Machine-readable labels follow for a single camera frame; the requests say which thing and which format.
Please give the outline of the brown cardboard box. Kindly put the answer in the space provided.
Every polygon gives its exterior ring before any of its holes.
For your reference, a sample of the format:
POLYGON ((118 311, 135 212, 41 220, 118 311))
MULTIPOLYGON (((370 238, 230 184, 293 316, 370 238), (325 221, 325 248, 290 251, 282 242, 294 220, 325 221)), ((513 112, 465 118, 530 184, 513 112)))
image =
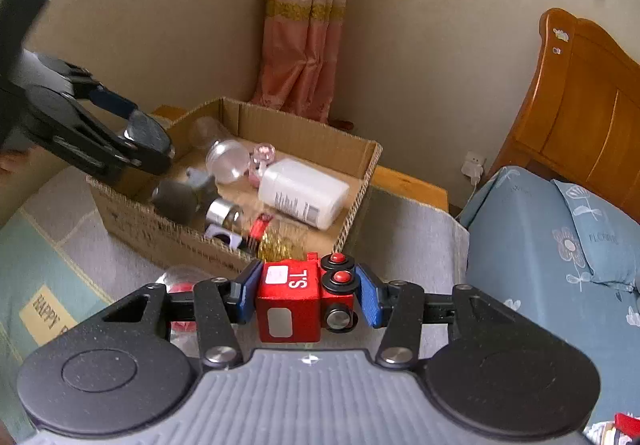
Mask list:
MULTIPOLYGON (((188 168, 206 168, 206 153, 192 145, 190 134, 198 119, 213 118, 247 149, 268 142, 278 161, 298 161, 346 183, 347 196, 333 224, 324 231, 309 229, 306 239, 310 252, 327 254, 344 249, 382 153, 377 142, 227 97, 206 101, 184 113, 163 106, 157 116, 167 120, 166 131, 175 147, 174 161, 164 175, 167 179, 185 180, 188 168)), ((157 265, 192 265, 231 277, 250 261, 247 253, 205 238, 202 216, 183 226, 157 214, 150 203, 152 191, 160 183, 157 176, 127 168, 112 186, 94 178, 87 182, 107 232, 157 265)))

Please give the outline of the blue floral pillow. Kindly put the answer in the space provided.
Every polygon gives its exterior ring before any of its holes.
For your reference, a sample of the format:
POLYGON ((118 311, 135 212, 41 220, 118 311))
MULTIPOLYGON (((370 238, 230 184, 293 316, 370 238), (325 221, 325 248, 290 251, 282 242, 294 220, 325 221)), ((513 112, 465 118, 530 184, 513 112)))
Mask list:
POLYGON ((632 291, 639 277, 639 224, 584 186, 553 179, 572 217, 582 252, 600 285, 632 291))

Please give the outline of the wooden headboard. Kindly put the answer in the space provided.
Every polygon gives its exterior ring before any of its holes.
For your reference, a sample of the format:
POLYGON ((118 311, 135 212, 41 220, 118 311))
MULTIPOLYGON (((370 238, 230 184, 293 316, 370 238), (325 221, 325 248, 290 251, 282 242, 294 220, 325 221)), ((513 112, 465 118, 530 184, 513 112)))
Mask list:
POLYGON ((597 23, 552 8, 536 72, 491 165, 585 186, 639 216, 639 65, 597 23))

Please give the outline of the grey plush toy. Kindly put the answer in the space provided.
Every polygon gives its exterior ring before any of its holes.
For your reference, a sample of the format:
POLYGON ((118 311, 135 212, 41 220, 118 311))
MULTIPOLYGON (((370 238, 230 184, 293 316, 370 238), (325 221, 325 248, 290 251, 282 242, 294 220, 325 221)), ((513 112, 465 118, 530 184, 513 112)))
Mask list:
POLYGON ((184 182, 161 180, 151 194, 151 204, 171 222, 189 225, 198 211, 207 210, 218 197, 214 176, 187 168, 184 182))

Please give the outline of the clear round red-label container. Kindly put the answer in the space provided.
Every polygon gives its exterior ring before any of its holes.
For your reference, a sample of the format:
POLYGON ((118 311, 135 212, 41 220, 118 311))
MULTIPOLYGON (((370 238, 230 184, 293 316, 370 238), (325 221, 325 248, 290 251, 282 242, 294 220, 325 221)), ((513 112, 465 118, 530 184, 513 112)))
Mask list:
POLYGON ((166 287, 168 293, 192 292, 195 283, 209 280, 212 275, 190 265, 176 265, 166 269, 156 282, 166 287))

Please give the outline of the red toy train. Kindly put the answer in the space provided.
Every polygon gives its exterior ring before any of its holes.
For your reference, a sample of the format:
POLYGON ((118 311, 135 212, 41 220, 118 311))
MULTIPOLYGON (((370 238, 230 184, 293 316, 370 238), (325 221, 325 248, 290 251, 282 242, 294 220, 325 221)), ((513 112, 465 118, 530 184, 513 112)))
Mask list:
POLYGON ((324 330, 352 331, 359 287, 354 259, 340 252, 267 262, 255 298, 260 341, 316 343, 324 330))

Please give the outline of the pink curtain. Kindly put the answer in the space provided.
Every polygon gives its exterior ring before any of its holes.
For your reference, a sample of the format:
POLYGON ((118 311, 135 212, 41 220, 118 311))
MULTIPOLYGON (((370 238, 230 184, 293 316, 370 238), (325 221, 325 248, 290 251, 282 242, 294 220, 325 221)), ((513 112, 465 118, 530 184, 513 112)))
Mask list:
POLYGON ((326 122, 335 94, 346 1, 266 1, 254 104, 326 122))

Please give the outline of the pink keychain charm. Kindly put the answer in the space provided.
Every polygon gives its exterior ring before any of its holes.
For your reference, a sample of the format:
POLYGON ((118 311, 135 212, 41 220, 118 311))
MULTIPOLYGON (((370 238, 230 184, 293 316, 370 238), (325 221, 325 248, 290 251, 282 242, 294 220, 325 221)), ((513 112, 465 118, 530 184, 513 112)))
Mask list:
POLYGON ((254 188, 258 188, 269 165, 276 161, 276 148, 268 142, 257 144, 250 152, 247 178, 254 188))

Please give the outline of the gold foil item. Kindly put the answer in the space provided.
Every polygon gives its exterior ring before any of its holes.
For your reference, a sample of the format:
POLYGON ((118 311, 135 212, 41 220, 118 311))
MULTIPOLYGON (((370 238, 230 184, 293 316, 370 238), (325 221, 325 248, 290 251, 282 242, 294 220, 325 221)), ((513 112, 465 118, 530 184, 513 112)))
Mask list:
POLYGON ((302 261, 308 233, 308 228, 302 224, 273 218, 260 239, 258 257, 266 262, 302 261))

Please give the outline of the clear plastic jar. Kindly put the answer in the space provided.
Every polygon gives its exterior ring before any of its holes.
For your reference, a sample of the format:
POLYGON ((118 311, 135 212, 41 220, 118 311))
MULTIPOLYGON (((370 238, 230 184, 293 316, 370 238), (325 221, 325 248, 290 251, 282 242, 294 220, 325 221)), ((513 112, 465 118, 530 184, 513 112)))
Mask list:
POLYGON ((217 184, 234 183, 247 172, 248 150, 212 116, 196 119, 190 127, 189 139, 193 148, 205 152, 206 170, 217 184))

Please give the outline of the white wall charger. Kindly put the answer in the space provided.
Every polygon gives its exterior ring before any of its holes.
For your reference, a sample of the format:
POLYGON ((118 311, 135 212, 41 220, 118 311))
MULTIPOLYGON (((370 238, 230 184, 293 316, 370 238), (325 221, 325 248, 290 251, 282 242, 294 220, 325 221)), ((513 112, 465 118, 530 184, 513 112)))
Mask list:
POLYGON ((461 173, 470 180, 472 186, 477 186, 485 172, 486 158, 480 154, 468 151, 465 155, 461 173))

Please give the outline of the glass jar silver lid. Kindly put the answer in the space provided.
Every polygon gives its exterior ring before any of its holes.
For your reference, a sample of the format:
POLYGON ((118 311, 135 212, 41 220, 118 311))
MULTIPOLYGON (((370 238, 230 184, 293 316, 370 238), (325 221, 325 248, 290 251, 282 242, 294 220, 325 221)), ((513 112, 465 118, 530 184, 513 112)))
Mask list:
POLYGON ((218 197, 208 207, 205 220, 207 224, 220 226, 228 231, 240 231, 243 209, 236 203, 218 197))

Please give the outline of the blue bed sheet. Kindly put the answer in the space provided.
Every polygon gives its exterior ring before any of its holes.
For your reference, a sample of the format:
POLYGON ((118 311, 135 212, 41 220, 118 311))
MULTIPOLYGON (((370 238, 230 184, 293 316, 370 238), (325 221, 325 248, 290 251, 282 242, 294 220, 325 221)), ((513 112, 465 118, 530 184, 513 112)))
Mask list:
POLYGON ((570 211, 552 180, 505 166, 460 215, 465 280, 583 351, 598 368, 593 422, 639 413, 639 277, 624 291, 592 280, 570 211))

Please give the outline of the white plastic bottle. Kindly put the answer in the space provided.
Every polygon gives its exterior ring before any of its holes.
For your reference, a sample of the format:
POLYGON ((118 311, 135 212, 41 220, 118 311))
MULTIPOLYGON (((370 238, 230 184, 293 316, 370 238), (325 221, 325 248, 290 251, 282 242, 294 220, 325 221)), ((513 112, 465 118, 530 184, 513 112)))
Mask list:
POLYGON ((295 220, 326 231, 334 223, 349 193, 341 179, 292 159, 266 168, 258 199, 295 220))

